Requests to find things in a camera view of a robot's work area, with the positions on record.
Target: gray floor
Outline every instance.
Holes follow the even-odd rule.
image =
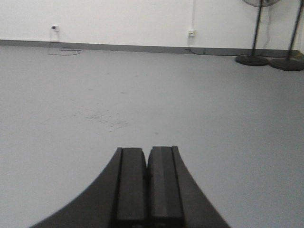
[[[233,228],[302,228],[304,74],[233,57],[0,47],[0,227],[77,196],[116,147],[177,145]]]

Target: wall socket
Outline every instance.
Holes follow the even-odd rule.
[[[188,30],[188,36],[189,37],[194,37],[195,36],[195,32],[196,32],[195,29],[189,29]]]
[[[59,25],[52,25],[51,26],[51,33],[50,35],[50,42],[60,42],[60,29]]]

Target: fan base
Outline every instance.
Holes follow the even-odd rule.
[[[286,71],[300,71],[304,70],[304,62],[300,62],[294,59],[287,60],[285,58],[272,59],[270,61],[270,66],[280,70]]]
[[[268,65],[268,59],[261,56],[241,55],[236,57],[236,61],[247,66],[265,66]]]

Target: power cord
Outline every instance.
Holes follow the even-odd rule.
[[[263,51],[262,53],[259,55],[261,57],[269,57],[269,58],[285,58],[287,55],[284,55],[284,56],[270,56],[270,55],[265,55],[265,51],[266,51],[266,47],[268,45],[268,43],[270,42],[270,39],[271,39],[271,36],[270,36],[270,26],[272,24],[272,6],[270,6],[269,8],[269,11],[268,11],[268,24],[267,24],[267,30],[266,30],[266,35],[267,35],[267,40],[263,46]],[[200,54],[200,53],[195,53],[191,46],[190,46],[190,36],[188,36],[188,39],[187,39],[187,51],[189,51],[190,53],[194,54],[194,55],[198,55],[198,56],[203,56],[203,55],[206,55],[206,56],[218,56],[216,54],[206,54],[206,50],[205,48],[203,49],[203,54]],[[303,58],[303,53],[301,52],[298,52],[296,55],[293,56],[294,58]]]
[[[72,52],[74,52],[73,54],[55,54],[55,53],[50,53],[51,44],[53,43],[52,42],[52,40],[53,40],[52,30],[54,30],[54,27],[51,27],[50,31],[49,31],[49,43],[48,43],[48,49],[47,49],[47,54],[49,56],[75,56],[75,55],[79,55],[80,54],[80,52],[82,51],[82,49],[73,49],[73,48],[70,48],[70,47],[62,47],[62,48],[59,49],[59,51],[72,51]],[[58,39],[58,41],[60,41],[59,32],[56,31],[56,33],[57,33],[57,39]]]

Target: plug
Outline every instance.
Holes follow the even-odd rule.
[[[53,25],[51,29],[53,29],[55,32],[59,32],[59,25]]]

